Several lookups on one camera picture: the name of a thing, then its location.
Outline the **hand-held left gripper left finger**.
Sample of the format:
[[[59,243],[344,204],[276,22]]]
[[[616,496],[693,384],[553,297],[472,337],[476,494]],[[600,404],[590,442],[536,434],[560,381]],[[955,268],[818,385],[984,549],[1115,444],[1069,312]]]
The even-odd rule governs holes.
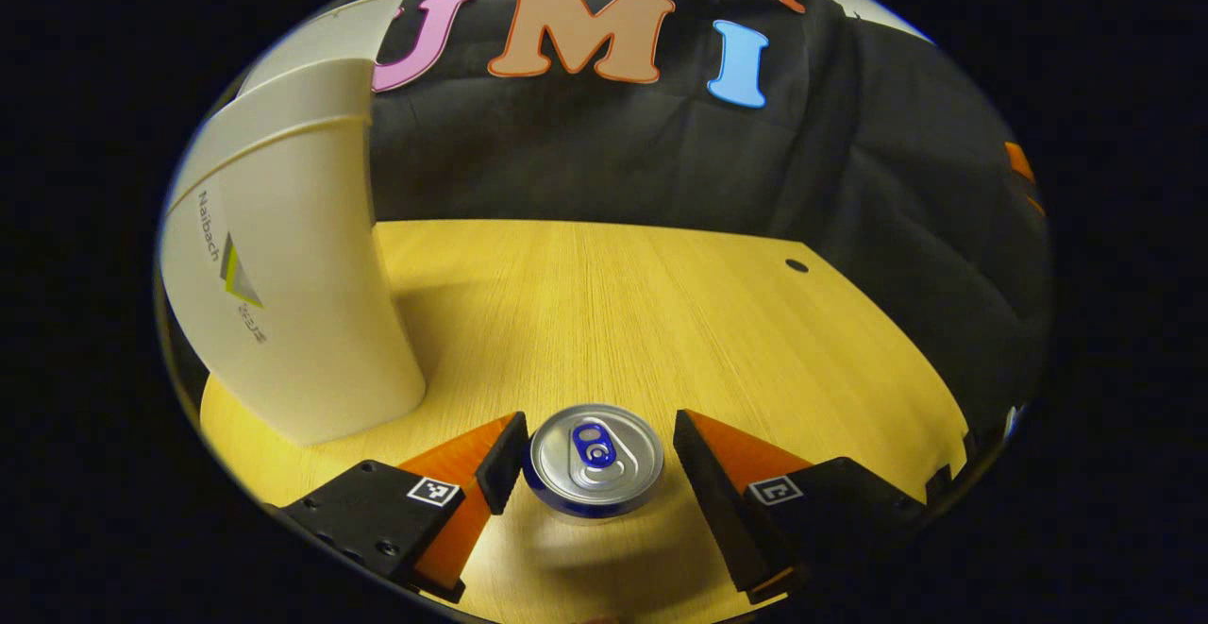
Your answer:
[[[461,573],[492,517],[503,514],[529,442],[506,413],[402,463],[365,460],[275,518],[410,591],[459,602]]]

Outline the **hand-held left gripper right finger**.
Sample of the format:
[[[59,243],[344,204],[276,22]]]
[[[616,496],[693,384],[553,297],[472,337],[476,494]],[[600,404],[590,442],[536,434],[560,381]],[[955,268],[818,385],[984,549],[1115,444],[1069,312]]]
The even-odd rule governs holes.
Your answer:
[[[924,514],[853,457],[812,463],[699,412],[676,412],[673,445],[730,581],[754,605],[846,585]]]

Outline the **blue and silver pop can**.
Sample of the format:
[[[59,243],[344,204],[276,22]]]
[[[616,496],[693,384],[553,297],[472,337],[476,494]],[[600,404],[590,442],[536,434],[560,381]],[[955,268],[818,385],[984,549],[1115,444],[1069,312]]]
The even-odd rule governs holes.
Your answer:
[[[664,448],[646,419],[621,406],[556,412],[529,437],[522,474],[561,519],[612,521],[646,511],[660,494]]]

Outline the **white desktop garbage bin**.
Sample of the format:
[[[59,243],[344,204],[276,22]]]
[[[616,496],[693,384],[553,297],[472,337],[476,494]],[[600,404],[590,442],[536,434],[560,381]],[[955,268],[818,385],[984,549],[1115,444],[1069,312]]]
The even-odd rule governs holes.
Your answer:
[[[426,395],[374,241],[371,78],[401,0],[329,10],[260,57],[194,134],[159,272],[211,375],[277,433],[314,445]]]

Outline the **wooden desktop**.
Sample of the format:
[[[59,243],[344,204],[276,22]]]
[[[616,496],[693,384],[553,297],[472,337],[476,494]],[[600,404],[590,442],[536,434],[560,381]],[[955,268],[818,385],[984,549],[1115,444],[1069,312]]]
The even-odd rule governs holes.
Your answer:
[[[557,519],[518,482],[461,573],[466,619],[714,624],[751,611],[672,447],[676,412],[812,463],[847,456],[923,502],[966,463],[966,419],[919,349],[802,243],[569,221],[377,224],[426,400],[381,427],[294,445],[210,378],[201,430],[260,502],[286,505],[374,457],[401,463],[513,412],[638,413],[664,442],[634,519]]]

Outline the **black backdrop cloth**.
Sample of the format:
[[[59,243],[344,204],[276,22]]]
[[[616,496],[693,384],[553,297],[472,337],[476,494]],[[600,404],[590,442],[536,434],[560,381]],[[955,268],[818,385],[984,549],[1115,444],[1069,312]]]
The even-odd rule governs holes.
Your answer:
[[[423,1],[402,1],[381,62],[410,54]],[[516,1],[461,2],[439,60],[374,97],[376,218],[803,243],[914,342],[975,433],[1024,409],[1052,320],[1049,227],[1014,132],[937,46],[838,0],[670,0],[652,83],[575,72],[548,37],[547,72],[492,75]]]

